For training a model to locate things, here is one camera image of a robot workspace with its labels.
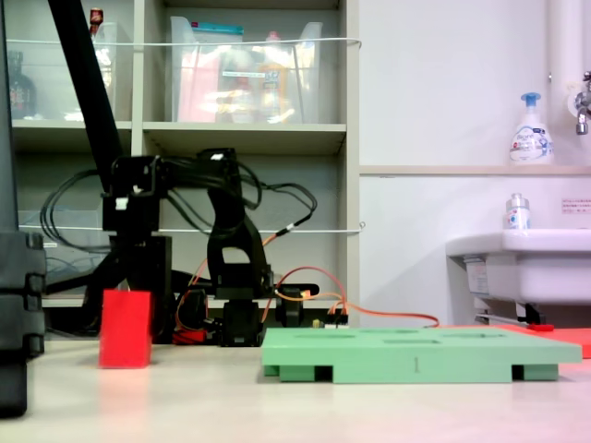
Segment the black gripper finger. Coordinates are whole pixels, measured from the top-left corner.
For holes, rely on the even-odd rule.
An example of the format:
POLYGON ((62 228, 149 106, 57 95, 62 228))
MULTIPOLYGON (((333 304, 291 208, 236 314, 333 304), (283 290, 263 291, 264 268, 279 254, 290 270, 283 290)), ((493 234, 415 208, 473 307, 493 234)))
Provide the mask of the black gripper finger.
POLYGON ((172 239, 152 236, 136 246, 133 289, 151 294, 151 322, 167 323, 173 304, 172 239))
POLYGON ((124 267, 120 263, 121 245, 116 235, 109 237, 110 251, 92 272, 84 297, 84 330, 97 332, 100 329, 103 311, 103 293, 117 289, 124 279, 124 267))

